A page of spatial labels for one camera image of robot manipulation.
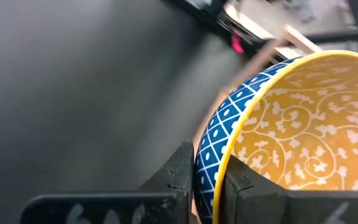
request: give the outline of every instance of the blue diamond pattern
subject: blue diamond pattern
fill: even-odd
[[[261,84],[269,81],[281,68],[295,61],[287,60],[254,75],[236,88],[214,112],[200,140],[195,159],[194,196],[198,215],[203,224],[212,224],[212,200],[222,156],[229,136],[242,112],[251,102]]]

